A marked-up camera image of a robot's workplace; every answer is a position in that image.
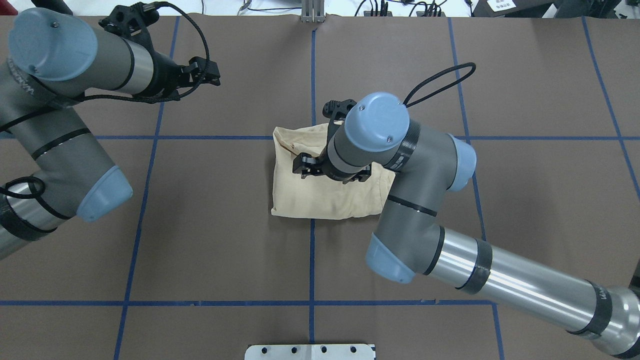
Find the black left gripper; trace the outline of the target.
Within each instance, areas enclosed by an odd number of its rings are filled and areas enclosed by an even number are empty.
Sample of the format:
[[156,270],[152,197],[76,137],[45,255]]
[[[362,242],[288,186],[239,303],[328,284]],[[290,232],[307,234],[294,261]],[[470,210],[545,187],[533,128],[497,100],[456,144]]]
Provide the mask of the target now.
[[153,75],[147,86],[149,100],[174,99],[178,89],[194,88],[207,84],[221,85],[218,65],[203,57],[192,57],[189,64],[176,64],[167,55],[156,51],[151,53]]

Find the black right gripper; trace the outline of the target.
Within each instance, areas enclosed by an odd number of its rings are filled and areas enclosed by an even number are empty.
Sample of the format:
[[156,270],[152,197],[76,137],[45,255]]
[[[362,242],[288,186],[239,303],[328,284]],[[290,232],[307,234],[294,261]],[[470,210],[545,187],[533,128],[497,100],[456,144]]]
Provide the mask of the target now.
[[356,168],[341,161],[342,158],[335,150],[335,146],[327,145],[319,157],[313,157],[310,153],[299,153],[292,161],[292,173],[302,179],[322,174],[342,184],[363,183],[371,177],[371,164],[363,168]]

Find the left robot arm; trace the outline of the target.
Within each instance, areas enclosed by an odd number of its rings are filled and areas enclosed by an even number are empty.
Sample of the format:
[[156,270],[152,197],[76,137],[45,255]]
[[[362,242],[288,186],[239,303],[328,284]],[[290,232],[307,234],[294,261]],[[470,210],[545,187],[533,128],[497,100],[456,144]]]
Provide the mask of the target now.
[[[148,28],[171,8],[198,32],[205,56],[188,64],[155,50]],[[39,170],[1,186],[1,258],[79,217],[93,223],[133,189],[74,107],[93,100],[179,101],[201,84],[219,86],[205,35],[167,1],[118,5],[95,28],[62,0],[35,0],[14,18],[1,64],[1,132]]]

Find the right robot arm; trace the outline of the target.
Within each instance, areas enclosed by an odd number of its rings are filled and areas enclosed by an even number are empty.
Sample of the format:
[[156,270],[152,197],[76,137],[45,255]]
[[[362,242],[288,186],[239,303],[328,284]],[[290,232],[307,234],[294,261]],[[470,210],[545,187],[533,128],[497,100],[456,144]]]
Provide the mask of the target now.
[[639,183],[624,140],[479,139],[410,118],[409,99],[377,92],[327,102],[320,155],[293,172],[341,187],[391,173],[366,264],[409,284],[431,277],[594,344],[639,358],[639,276],[601,284],[531,259],[548,251],[591,275],[631,268],[639,256]]

